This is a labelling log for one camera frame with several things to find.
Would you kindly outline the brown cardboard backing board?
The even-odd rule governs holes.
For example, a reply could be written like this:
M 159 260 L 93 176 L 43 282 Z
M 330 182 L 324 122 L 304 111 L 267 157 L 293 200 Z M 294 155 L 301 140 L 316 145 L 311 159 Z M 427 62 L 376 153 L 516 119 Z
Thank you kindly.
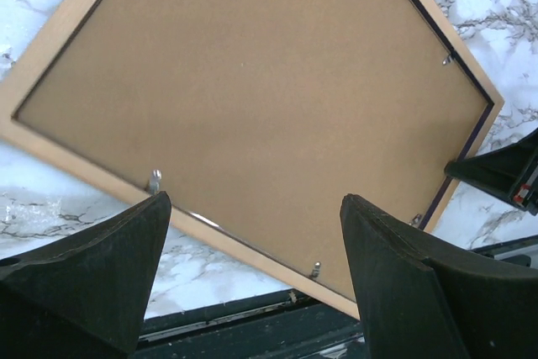
M 426 214 L 488 105 L 411 0 L 100 0 L 16 119 L 100 187 L 159 171 L 205 219 L 186 232 L 353 299 L 342 198 Z

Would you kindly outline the blue wooden picture frame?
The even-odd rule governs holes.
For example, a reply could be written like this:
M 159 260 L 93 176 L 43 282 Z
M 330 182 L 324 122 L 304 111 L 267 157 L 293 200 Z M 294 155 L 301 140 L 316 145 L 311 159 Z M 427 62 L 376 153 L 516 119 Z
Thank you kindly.
M 48 68 L 52 67 L 56 57 L 64 51 L 101 1 L 63 0 L 15 63 L 1 84 L 1 90 L 6 98 L 5 104 L 1 107 L 3 114 L 1 137 L 8 143 L 123 202 L 138 203 L 147 196 L 146 191 L 69 151 L 66 147 L 46 139 L 36 130 L 26 129 L 15 118 L 17 109 L 29 97 L 39 79 L 44 76 Z M 414 5 L 422 19 L 446 48 L 448 57 L 456 61 L 488 104 L 462 148 L 461 155 L 463 157 L 474 154 L 491 129 L 493 121 L 504 105 L 504 99 L 451 26 L 435 0 L 408 1 Z M 216 226 L 197 219 L 189 213 L 183 213 L 180 209 L 172 210 L 171 224 L 185 234 L 328 304 L 340 312 L 352 317 L 359 315 L 353 299 L 347 298 L 290 266 L 282 264 L 265 252 L 249 247 L 243 240 L 233 237 Z

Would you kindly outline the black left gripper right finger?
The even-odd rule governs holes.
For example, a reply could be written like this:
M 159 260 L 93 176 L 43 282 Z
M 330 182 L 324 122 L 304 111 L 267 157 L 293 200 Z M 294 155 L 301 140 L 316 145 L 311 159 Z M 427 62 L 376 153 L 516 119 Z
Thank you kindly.
M 534 358 L 537 271 L 466 251 L 342 200 L 340 222 L 370 358 Z

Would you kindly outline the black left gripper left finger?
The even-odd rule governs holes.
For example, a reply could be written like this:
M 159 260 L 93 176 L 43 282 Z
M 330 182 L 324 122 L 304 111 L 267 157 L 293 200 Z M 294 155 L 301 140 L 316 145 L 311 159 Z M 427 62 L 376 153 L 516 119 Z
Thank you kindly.
M 129 358 L 165 243 L 159 192 L 61 240 L 1 260 L 3 358 Z

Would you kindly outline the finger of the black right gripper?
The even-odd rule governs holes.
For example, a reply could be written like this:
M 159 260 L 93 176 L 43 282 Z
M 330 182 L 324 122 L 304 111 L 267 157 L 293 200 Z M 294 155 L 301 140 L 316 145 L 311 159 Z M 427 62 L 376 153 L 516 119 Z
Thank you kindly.
M 451 161 L 445 174 L 515 208 L 537 206 L 537 132 L 489 153 Z

